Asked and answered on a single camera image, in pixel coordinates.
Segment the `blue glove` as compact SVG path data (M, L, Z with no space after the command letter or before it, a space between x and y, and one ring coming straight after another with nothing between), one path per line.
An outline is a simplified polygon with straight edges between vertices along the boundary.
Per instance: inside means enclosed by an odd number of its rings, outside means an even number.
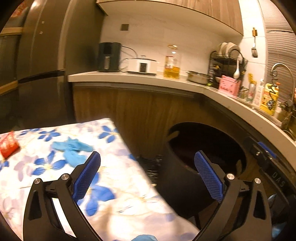
M64 142L53 142L52 148L56 151L63 152L65 161L73 168L80 164L84 164L87 160L87 157L81 155L80 152L91 153L94 151L92 146L70 137Z

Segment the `black plastic trash bag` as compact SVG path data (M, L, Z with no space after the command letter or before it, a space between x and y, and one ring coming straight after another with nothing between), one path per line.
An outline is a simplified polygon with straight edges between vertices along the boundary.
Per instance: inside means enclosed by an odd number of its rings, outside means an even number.
M152 185L156 187L158 183L159 170L161 167L161 163L163 160L162 155L156 155L153 159L146 159L143 156L139 156L136 158L140 166L143 168L144 172L148 176Z

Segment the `red white snack wrapper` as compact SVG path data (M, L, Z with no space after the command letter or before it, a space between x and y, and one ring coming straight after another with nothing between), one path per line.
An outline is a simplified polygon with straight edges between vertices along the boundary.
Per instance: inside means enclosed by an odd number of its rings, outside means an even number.
M1 156L3 159L9 158L13 155L17 150L20 149L20 145L16 140L15 133L9 132L5 133L1 136Z

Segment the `black round trash bin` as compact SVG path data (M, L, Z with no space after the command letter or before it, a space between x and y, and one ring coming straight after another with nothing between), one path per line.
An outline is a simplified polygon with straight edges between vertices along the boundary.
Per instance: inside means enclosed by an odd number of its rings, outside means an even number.
M188 219L224 197L224 176L240 175L246 156L240 145L221 130L185 122L168 132L157 190L168 205Z

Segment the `chrome kitchen faucet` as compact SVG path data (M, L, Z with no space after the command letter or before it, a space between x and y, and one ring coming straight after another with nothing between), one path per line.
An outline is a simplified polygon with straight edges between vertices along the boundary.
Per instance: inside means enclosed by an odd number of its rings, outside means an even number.
M292 71L289 69L287 65L284 63L275 63L270 69L270 76L271 76L271 83L275 84L278 81L278 71L277 68L284 68L285 71L290 75L290 77L285 77L285 80L290 80L291 89L288 90L288 84L284 84L284 87L281 88L281 90L284 91L284 94L281 95L283 101L280 104L281 110L284 110L286 112L285 117L283 118L280 128L282 130L287 130L290 120L292 118L293 114L293 108L294 108L294 99L295 99L295 81L293 78Z

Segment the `blue floral table cloth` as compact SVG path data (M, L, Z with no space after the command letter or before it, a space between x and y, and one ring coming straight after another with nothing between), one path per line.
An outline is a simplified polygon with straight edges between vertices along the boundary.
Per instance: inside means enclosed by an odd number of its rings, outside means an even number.
M1 134L1 240L193 240L112 120Z

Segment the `yellow detergent bottle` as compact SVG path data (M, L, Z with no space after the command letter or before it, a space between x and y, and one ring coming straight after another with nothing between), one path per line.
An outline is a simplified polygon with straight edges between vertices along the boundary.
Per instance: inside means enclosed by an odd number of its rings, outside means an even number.
M271 116L275 113L280 92L279 87L280 83L276 82L275 84L267 83L264 88L260 109Z

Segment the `white slim bottle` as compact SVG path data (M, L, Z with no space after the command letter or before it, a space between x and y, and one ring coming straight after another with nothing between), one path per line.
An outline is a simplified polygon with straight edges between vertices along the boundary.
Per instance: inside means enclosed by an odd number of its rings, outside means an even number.
M260 82L258 82L256 86L256 92L253 99L253 105L256 107L260 107L261 105L261 100L264 93L264 84L265 84L264 79L261 78Z

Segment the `beer can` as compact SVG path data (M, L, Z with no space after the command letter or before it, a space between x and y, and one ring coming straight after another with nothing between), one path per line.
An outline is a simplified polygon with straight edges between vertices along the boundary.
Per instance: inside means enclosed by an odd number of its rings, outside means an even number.
M247 95L246 101L252 103L254 100L255 92L256 92L256 83L253 81L249 83L248 95Z

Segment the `wooden lower cabinets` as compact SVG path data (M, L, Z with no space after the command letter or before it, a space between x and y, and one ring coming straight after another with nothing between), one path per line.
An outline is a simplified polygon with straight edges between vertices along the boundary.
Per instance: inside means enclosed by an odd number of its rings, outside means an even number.
M133 84L74 83L73 102L77 122L110 118L135 157L164 155L169 129L184 122L213 126L239 144L252 136L277 151L246 118L201 93Z

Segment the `pink utensil basket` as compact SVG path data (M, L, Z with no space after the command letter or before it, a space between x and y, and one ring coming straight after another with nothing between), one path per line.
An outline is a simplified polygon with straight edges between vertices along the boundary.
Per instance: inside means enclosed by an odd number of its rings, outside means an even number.
M241 85L241 80L222 75L218 90L224 94L237 96Z

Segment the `white ladle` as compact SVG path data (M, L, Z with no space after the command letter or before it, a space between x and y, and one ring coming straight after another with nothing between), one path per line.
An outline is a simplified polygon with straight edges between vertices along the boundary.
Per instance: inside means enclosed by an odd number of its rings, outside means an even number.
M240 77L239 59L237 58L236 59L236 70L233 74L233 78L237 80L239 77Z

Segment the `black dish rack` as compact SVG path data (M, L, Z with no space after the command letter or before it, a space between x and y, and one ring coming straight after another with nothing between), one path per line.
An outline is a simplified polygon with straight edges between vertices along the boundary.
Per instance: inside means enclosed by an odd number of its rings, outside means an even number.
M243 56L238 45L233 42L222 42L210 53L208 75L209 86L218 89L222 75L234 78L239 70L238 80L243 81L248 60Z

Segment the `stainless steel bowl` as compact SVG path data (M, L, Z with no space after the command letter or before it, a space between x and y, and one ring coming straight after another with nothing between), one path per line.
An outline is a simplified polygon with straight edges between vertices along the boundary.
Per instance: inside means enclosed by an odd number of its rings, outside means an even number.
M207 85L209 83L210 76L204 73L199 73L195 71L187 71L187 80L201 84L201 85Z

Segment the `hanging slotted spatula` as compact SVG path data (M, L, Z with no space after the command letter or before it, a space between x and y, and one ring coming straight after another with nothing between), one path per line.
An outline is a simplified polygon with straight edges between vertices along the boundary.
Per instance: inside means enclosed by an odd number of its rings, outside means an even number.
M253 42L253 46L251 48L251 54L253 58L257 58L258 57L258 52L256 49L256 37L257 37L257 30L255 29L255 27L252 28L252 36L254 38L254 42Z

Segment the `window blinds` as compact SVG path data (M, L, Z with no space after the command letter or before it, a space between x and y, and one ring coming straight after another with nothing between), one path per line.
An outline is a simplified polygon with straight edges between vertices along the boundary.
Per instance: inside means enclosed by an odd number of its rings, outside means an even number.
M271 83L271 76L269 74L271 67L275 63L284 63L292 71L293 78L295 78L295 33L293 32L288 21L272 1L259 1L265 27L266 37L266 77L265 80ZM290 80L285 80L285 77L290 75L284 68L277 68L278 82L280 83L280 97L284 91L281 90L284 84L290 87Z

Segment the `cooking oil bottle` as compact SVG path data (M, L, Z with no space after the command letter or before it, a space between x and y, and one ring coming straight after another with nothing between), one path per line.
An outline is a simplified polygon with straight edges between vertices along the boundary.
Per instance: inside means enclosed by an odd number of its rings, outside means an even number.
M165 57L164 77L179 79L180 77L181 56L177 45L168 45Z

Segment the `white rice cooker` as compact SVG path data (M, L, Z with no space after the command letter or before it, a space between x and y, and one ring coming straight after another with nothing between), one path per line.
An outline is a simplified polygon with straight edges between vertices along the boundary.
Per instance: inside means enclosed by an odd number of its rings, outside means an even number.
M140 57L128 60L127 73L141 75L157 75L158 62L153 59Z

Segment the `black air fryer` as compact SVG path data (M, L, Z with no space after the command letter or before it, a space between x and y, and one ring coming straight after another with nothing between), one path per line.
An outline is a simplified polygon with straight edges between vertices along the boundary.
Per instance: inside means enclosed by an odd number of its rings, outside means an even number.
M119 72L121 44L102 42L98 46L98 72Z

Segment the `dark grey refrigerator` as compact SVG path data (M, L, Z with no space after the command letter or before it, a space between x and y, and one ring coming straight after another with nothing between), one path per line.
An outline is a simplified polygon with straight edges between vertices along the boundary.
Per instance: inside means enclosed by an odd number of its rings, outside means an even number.
M96 70L104 12L96 1L33 1L18 47L22 128L73 123L69 76Z

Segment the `wooden upper cabinet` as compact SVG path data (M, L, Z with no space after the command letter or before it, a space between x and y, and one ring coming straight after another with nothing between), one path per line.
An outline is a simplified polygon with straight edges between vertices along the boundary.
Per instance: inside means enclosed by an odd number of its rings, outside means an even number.
M203 28L223 37L242 37L239 1L97 1L108 15L145 14Z

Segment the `wooden glass door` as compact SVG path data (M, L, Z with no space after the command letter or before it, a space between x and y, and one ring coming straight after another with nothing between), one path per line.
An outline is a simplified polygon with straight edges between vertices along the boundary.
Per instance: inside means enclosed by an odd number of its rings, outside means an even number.
M18 45L27 13L28 1L22 1L1 31L1 88L16 80Z

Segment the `wall power socket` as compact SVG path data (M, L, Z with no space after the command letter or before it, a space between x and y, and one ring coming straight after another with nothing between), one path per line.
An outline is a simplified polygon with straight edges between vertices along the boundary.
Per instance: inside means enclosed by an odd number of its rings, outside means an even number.
M129 29L129 24L122 24L120 27L121 31L128 31L128 29Z

